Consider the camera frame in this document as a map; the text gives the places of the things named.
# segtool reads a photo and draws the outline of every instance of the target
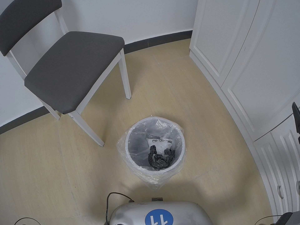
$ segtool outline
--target white wooden chair leg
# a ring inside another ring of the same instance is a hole
[[[104,142],[98,137],[98,135],[90,128],[90,126],[83,120],[77,111],[68,113],[70,117],[84,130],[98,145],[104,145]]]
[[[130,99],[131,91],[130,91],[129,79],[127,74],[124,49],[120,51],[120,54],[121,54],[121,59],[119,60],[119,67],[120,67],[121,77],[123,81],[126,98]]]
[[[44,101],[42,101],[42,100],[40,100],[41,101],[41,103],[44,105],[44,107],[46,107],[47,109],[48,109],[48,111],[53,115],[53,117],[55,117],[57,120],[59,120],[60,119],[60,115],[58,115],[57,113],[56,113],[56,111],[52,108],[52,107],[50,107],[47,103],[45,103]]]

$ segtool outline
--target chair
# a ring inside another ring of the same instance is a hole
[[[131,98],[122,37],[69,32],[62,17],[61,0],[14,0],[0,15],[0,51],[49,112],[70,117],[100,146],[104,142],[80,116],[88,101],[119,63],[126,98]],[[26,74],[13,55],[13,46],[35,25],[55,13],[63,36]]]

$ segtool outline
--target blue circle logo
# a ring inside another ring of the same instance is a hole
[[[155,209],[149,212],[145,217],[146,225],[172,225],[173,216],[164,209]]]

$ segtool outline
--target white logo symbol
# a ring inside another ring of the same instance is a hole
[[[158,222],[154,223],[153,216],[150,216],[150,219],[151,219],[151,225],[158,225]],[[168,223],[168,221],[163,220],[162,214],[160,215],[160,222],[161,222],[161,225],[165,225],[166,223]]]

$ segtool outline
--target cable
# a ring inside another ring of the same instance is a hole
[[[267,216],[267,217],[263,217],[261,219],[259,219],[254,225],[256,225],[260,220],[264,219],[264,218],[269,218],[269,217],[280,217],[282,215],[273,215],[273,216]]]
[[[127,197],[127,198],[129,199],[129,202],[130,202],[130,203],[134,203],[134,201],[133,201],[130,197],[128,197],[128,196],[126,196],[126,195],[124,195],[124,194],[122,194],[122,193],[112,192],[112,193],[108,194],[107,199],[106,199],[106,214],[105,214],[105,220],[106,220],[107,225],[109,225],[109,223],[108,223],[108,221],[107,221],[108,199],[109,199],[110,195],[113,194],[113,193],[123,195],[124,197]]]
[[[25,219],[25,218],[29,218],[29,219],[32,219],[32,220],[34,220],[34,221],[36,221],[34,218],[30,218],[30,217],[23,217],[23,218],[20,218],[19,220],[17,220],[17,222],[18,221],[20,221],[20,220],[22,220],[22,219]]]

